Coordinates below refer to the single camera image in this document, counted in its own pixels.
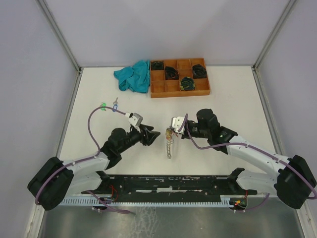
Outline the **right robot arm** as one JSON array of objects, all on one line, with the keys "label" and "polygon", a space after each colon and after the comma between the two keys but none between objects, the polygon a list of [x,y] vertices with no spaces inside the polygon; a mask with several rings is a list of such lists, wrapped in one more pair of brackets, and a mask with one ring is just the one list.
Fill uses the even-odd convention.
[{"label": "right robot arm", "polygon": [[211,109],[199,110],[196,118],[197,121],[192,121],[187,116],[173,117],[170,129],[183,139],[206,139],[205,150],[215,149],[261,170],[254,173],[244,168],[235,169],[227,182],[231,193],[254,190],[265,193],[266,198],[276,195],[293,209],[300,209],[306,200],[317,198],[317,181],[303,157],[290,158],[250,143],[237,132],[220,125]]}]

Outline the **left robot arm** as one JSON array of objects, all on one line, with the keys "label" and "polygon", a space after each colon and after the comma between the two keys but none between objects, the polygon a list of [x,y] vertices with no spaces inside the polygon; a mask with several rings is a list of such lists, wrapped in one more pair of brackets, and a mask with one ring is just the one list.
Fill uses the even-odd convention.
[{"label": "left robot arm", "polygon": [[55,208],[69,195],[89,190],[105,193],[109,189],[109,180],[104,178],[104,171],[117,165],[122,159],[121,154],[135,144],[150,146],[159,136],[160,132],[143,124],[139,129],[130,127],[129,132],[115,128],[95,155],[70,161],[49,158],[27,188],[35,197],[36,205],[46,211]]}]

